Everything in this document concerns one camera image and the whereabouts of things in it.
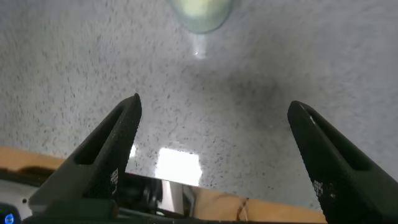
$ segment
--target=speckled countertop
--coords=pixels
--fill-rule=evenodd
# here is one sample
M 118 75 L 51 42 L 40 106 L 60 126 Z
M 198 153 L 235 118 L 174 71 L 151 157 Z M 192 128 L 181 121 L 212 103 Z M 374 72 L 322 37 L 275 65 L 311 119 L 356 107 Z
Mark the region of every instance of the speckled countertop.
M 127 171 L 317 208 L 289 103 L 398 179 L 397 26 L 395 0 L 236 1 L 207 35 L 165 1 L 0 1 L 0 144 L 65 158 L 138 93 Z

